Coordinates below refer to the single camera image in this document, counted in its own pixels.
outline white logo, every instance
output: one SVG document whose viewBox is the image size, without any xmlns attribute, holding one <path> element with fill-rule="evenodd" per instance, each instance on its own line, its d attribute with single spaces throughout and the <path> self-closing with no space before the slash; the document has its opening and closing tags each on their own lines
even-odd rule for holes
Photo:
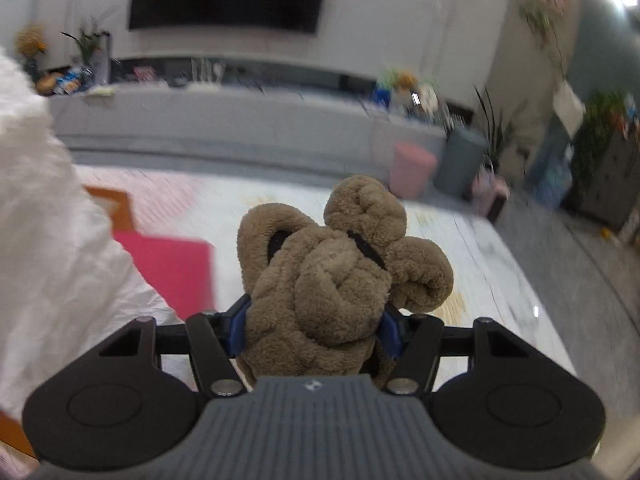
<svg viewBox="0 0 640 480">
<path fill-rule="evenodd" d="M 310 381 L 307 381 L 305 383 L 305 388 L 314 394 L 316 390 L 322 388 L 322 383 L 320 381 L 316 381 L 315 379 L 311 379 Z"/>
</svg>

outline pink pattern on table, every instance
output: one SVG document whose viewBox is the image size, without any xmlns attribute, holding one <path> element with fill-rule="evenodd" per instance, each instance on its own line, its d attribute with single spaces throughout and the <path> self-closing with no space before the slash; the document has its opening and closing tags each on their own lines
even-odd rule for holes
<svg viewBox="0 0 640 480">
<path fill-rule="evenodd" d="M 202 180 L 185 173 L 76 166 L 86 186 L 119 189 L 129 194 L 136 231 L 171 234 L 172 221 L 195 203 Z"/>
</svg>

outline stuffed animal ear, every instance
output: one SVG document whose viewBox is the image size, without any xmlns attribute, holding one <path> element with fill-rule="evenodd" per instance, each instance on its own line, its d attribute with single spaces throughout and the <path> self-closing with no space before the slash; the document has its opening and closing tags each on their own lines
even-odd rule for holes
<svg viewBox="0 0 640 480">
<path fill-rule="evenodd" d="M 377 180 L 359 175 L 334 189 L 324 208 L 324 223 L 359 234 L 380 253 L 406 233 L 406 212 Z"/>
<path fill-rule="evenodd" d="M 290 234 L 317 225 L 295 207 L 262 204 L 244 215 L 238 229 L 238 260 L 247 294 Z"/>
<path fill-rule="evenodd" d="M 453 291 L 453 269 L 430 240 L 406 236 L 389 245 L 386 269 L 391 273 L 389 302 L 411 312 L 438 308 Z"/>
</svg>

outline gray floor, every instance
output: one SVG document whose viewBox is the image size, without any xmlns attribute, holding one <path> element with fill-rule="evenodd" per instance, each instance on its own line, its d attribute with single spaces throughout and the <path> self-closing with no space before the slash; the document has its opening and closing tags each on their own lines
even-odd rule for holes
<svg viewBox="0 0 640 480">
<path fill-rule="evenodd" d="M 175 156 L 74 152 L 74 157 L 79 164 L 231 174 L 308 186 L 333 187 L 340 180 L 332 174 Z M 433 187 L 422 200 L 470 212 L 467 204 Z M 621 259 L 620 250 L 595 236 L 594 229 L 518 192 L 496 229 L 546 306 L 579 376 L 602 398 L 609 419 L 640 413 L 640 336 L 632 322 L 640 322 L 640 258 L 629 250 Z"/>
</svg>

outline teddy bear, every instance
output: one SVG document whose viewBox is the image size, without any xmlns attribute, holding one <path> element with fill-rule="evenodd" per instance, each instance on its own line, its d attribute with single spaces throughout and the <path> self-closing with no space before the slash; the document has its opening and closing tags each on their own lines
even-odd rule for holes
<svg viewBox="0 0 640 480">
<path fill-rule="evenodd" d="M 394 366 L 375 336 L 385 305 L 427 313 L 453 289 L 447 257 L 406 236 L 406 212 L 379 181 L 341 181 L 324 223 L 281 203 L 242 218 L 238 259 L 252 304 L 238 366 L 251 385 L 264 375 L 365 370 L 383 384 Z"/>
</svg>

